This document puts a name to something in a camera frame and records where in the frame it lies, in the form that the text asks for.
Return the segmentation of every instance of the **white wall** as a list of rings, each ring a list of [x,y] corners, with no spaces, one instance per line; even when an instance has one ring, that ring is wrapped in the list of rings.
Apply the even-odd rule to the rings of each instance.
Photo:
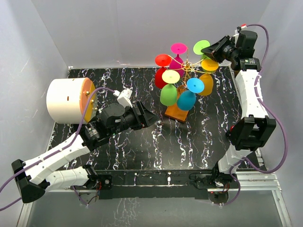
[[[217,42],[260,20],[269,0],[32,0],[68,66],[154,66],[184,42]]]
[[[30,0],[0,0],[0,37],[2,184],[14,160],[45,152],[53,126],[46,91],[53,79],[66,77],[67,66]],[[0,207],[19,197],[12,181],[0,194]],[[22,204],[0,212],[0,226],[16,226]]]
[[[301,0],[272,0],[260,23],[269,31],[270,47],[261,80],[262,94],[268,105],[281,119],[289,138],[289,154],[285,164],[277,171],[294,227],[302,226],[303,197],[303,2]],[[257,30],[259,40],[257,56],[263,57],[265,36]],[[279,127],[262,149],[269,169],[277,166],[284,151]]]

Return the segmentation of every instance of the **blue disc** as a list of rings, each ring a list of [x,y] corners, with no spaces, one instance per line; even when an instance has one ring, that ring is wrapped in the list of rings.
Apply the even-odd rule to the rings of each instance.
[[[186,86],[193,93],[200,93],[204,90],[204,83],[198,78],[189,79]]]

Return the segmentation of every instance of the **wooden stand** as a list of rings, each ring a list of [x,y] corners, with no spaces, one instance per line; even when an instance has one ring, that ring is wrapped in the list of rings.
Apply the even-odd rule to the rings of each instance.
[[[185,119],[187,117],[188,111],[180,110],[177,106],[177,103],[174,105],[171,105],[167,107],[167,110],[165,111],[165,116],[173,118],[175,120],[178,120],[180,122],[185,122]]]

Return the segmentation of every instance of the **marble tabletop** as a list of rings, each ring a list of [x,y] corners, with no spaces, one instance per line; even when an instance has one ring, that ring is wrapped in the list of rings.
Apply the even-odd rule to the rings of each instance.
[[[225,132],[241,117],[241,106],[228,67],[213,74],[214,88],[209,96],[198,96],[185,123],[164,116],[160,89],[154,84],[157,68],[113,68],[70,70],[69,78],[90,78],[96,87],[133,90],[131,101],[142,101],[160,121],[139,131],[130,129],[113,136],[90,154],[66,164],[63,169],[91,164],[95,170],[186,170],[211,169],[230,143]],[[193,72],[192,77],[200,74]],[[107,91],[98,94],[98,107],[116,102]],[[55,124],[49,149],[74,132],[75,125]],[[255,153],[249,158],[258,166]],[[251,169],[247,163],[240,168]]]

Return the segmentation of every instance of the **white cylinder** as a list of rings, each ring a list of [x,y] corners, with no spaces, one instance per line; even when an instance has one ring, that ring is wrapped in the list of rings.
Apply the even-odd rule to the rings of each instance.
[[[79,124],[90,93],[95,90],[89,78],[54,79],[46,95],[47,110],[52,119],[60,124]],[[83,123],[95,113],[96,95],[89,101]]]

